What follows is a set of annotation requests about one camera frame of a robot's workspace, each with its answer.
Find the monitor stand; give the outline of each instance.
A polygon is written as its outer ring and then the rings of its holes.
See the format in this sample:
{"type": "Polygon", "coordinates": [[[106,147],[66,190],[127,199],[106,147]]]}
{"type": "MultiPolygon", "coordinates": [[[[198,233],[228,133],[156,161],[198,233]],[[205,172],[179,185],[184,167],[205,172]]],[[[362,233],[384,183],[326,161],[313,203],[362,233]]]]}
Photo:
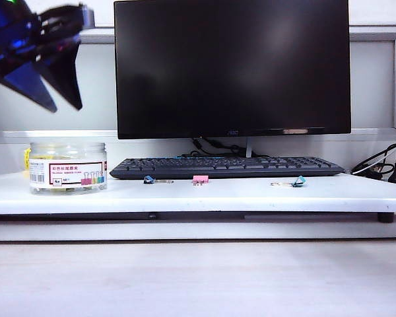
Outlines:
{"type": "Polygon", "coordinates": [[[246,138],[246,157],[252,157],[252,137],[246,138]]]}

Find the black monitor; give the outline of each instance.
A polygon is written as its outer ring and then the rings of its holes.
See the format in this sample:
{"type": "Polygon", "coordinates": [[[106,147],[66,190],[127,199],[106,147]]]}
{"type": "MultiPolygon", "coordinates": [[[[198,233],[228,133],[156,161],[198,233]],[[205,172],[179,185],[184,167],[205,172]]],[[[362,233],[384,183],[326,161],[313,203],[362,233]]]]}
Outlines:
{"type": "Polygon", "coordinates": [[[114,3],[120,139],[350,132],[347,0],[114,3]]]}

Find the shelf leg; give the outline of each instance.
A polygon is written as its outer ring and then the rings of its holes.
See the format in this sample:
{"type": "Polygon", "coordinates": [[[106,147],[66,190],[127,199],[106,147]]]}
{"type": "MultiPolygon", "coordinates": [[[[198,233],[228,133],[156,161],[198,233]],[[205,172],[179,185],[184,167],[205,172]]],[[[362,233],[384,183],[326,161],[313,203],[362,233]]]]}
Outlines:
{"type": "Polygon", "coordinates": [[[392,223],[395,213],[377,213],[377,220],[381,223],[392,223]]]}

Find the white shelf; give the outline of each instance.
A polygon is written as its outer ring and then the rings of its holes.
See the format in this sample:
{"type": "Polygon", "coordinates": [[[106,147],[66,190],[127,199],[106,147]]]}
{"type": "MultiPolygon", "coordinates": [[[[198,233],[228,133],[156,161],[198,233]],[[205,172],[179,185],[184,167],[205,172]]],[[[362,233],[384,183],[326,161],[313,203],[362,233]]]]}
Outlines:
{"type": "Polygon", "coordinates": [[[22,173],[0,175],[0,215],[162,211],[395,212],[396,184],[347,174],[308,177],[303,188],[271,186],[295,178],[190,180],[145,185],[109,177],[108,189],[84,195],[33,195],[22,173]]]}

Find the clear plastic jar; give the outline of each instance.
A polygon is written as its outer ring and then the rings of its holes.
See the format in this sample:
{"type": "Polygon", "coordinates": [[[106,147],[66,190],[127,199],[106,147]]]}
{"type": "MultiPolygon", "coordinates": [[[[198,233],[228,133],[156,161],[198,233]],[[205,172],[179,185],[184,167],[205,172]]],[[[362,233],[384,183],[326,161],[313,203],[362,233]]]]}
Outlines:
{"type": "Polygon", "coordinates": [[[104,143],[31,143],[33,194],[80,194],[107,188],[104,143]]]}

